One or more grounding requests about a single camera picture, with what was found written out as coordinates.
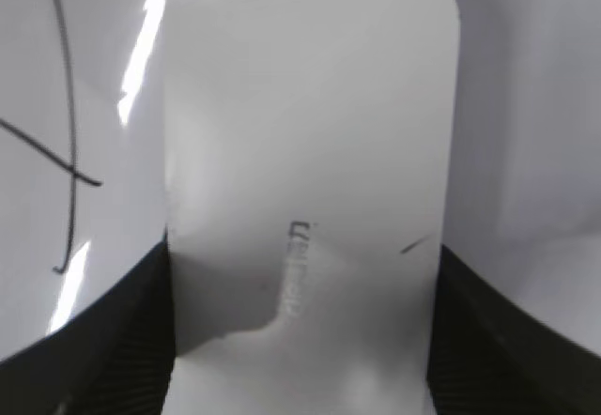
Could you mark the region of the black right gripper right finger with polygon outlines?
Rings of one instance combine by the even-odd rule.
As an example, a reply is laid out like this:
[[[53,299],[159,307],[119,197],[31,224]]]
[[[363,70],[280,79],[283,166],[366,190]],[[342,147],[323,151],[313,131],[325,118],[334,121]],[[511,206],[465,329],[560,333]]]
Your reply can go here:
[[[426,382],[438,414],[597,414],[600,358],[440,251]]]

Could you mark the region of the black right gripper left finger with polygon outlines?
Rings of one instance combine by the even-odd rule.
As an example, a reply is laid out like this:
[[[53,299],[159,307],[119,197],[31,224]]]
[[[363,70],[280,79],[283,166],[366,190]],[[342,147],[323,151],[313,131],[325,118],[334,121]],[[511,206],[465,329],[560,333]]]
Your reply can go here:
[[[172,270],[159,242],[99,300],[1,363],[4,414],[159,414],[176,357]]]

